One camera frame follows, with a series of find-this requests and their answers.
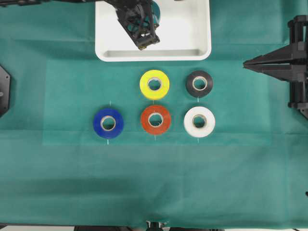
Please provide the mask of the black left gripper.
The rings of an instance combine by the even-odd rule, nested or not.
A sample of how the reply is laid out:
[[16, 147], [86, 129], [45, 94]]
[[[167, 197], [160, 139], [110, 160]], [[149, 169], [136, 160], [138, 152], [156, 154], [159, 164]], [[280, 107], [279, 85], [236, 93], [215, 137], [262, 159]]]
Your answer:
[[144, 50], [160, 41], [156, 35], [159, 20], [153, 14], [152, 0], [106, 0], [105, 2], [115, 8], [119, 23], [129, 36], [134, 36], [139, 50]]

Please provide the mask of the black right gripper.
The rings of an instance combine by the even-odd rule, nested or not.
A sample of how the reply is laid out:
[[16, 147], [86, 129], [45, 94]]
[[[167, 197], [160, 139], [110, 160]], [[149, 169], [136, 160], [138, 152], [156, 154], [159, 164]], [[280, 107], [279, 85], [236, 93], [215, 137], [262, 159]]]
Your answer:
[[[243, 63], [245, 69], [290, 82], [288, 106], [300, 113], [308, 112], [308, 17], [297, 15], [288, 22], [290, 45]], [[304, 80], [294, 80], [292, 65], [303, 70]]]

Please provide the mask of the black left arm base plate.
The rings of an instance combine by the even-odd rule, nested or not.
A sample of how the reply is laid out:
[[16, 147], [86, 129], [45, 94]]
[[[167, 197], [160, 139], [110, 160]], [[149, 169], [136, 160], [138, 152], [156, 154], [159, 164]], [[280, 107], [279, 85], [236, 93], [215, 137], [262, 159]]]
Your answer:
[[0, 66], [0, 116], [2, 117], [10, 107], [11, 76]]

